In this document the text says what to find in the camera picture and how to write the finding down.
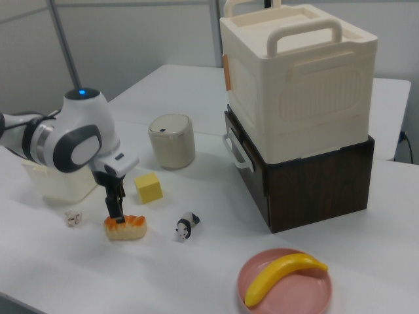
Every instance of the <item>dark wooden box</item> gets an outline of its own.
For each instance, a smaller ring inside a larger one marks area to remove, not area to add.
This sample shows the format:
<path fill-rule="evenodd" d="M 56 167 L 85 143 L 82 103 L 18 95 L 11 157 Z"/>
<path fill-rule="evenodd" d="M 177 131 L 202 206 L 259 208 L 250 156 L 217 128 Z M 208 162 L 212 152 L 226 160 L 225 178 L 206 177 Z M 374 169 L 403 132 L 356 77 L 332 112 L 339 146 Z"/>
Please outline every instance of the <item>dark wooden box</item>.
<path fill-rule="evenodd" d="M 367 208 L 374 139 L 333 152 L 266 164 L 228 106 L 233 131 L 255 168 L 238 169 L 272 233 Z M 232 150 L 243 161 L 235 145 Z"/>

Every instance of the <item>pink plate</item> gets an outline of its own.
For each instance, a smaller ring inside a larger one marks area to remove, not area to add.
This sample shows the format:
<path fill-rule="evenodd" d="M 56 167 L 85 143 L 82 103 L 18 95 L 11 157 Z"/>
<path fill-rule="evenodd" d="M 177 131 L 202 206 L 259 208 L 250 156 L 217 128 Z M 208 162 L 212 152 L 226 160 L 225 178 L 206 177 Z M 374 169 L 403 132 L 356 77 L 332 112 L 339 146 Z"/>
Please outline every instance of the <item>pink plate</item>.
<path fill-rule="evenodd" d="M 279 280 L 254 307 L 244 305 L 248 286 L 269 263 L 284 255 L 303 253 L 293 249 L 272 249 L 250 258 L 240 270 L 237 291 L 240 303 L 251 314 L 322 314 L 332 297 L 332 282 L 326 271 L 296 271 Z"/>

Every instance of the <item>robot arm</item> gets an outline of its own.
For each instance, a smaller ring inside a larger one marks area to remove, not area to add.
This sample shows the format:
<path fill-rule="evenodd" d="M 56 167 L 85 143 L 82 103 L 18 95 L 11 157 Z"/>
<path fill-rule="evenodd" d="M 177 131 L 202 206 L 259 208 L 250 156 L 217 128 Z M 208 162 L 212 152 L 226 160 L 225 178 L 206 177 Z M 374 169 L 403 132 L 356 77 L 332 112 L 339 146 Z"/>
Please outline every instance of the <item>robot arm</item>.
<path fill-rule="evenodd" d="M 106 189 L 109 216 L 124 222 L 122 180 L 139 160 L 119 141 L 109 104 L 99 91 L 72 90 L 61 111 L 49 116 L 0 113 L 0 145 L 64 173 L 87 165 Z"/>

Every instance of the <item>panda figurine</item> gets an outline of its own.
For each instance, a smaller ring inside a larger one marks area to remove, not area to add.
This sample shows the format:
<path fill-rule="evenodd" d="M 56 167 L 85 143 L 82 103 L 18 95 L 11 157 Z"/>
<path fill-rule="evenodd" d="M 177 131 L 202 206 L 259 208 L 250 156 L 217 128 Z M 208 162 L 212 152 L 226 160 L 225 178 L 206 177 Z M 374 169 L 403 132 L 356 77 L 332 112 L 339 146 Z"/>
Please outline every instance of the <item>panda figurine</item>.
<path fill-rule="evenodd" d="M 182 218 L 177 222 L 177 234 L 184 240 L 191 236 L 192 227 L 199 223 L 199 217 L 190 211 L 183 214 Z"/>

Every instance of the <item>black cable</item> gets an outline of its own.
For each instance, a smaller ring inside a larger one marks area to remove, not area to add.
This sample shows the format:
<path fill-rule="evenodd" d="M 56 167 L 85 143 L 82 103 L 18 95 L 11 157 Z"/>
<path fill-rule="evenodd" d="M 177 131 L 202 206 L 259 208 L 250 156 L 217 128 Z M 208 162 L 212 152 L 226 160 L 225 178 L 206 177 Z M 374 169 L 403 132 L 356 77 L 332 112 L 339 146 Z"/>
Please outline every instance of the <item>black cable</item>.
<path fill-rule="evenodd" d="M 413 164 L 413 153 L 412 153 L 412 147 L 410 145 L 410 141 L 409 138 L 407 137 L 407 135 L 405 135 L 406 137 L 406 141 L 407 141 L 407 145 L 409 146 L 409 150 L 410 150 L 410 162 Z"/>
<path fill-rule="evenodd" d="M 45 121 L 45 120 L 51 120 L 51 119 L 55 119 L 55 116 L 57 114 L 59 114 L 61 112 L 61 110 L 55 112 L 54 114 L 51 114 L 49 116 L 43 116 L 41 121 Z M 18 123 L 18 124 L 13 124 L 12 126 L 7 126 L 6 128 L 4 128 L 4 131 L 10 130 L 10 129 L 14 129 L 14 128 L 18 128 L 20 126 L 27 126 L 29 123 L 31 123 L 31 120 L 26 121 L 26 122 L 22 122 L 22 123 Z"/>
<path fill-rule="evenodd" d="M 413 151 L 412 151 L 412 145 L 410 145 L 410 141 L 409 138 L 406 135 L 406 131 L 400 131 L 400 135 L 399 135 L 399 140 L 397 142 L 397 144 L 400 144 L 401 142 L 403 142 L 404 140 L 407 141 L 407 145 L 409 146 L 409 151 L 410 151 L 410 162 L 411 164 L 413 164 Z"/>

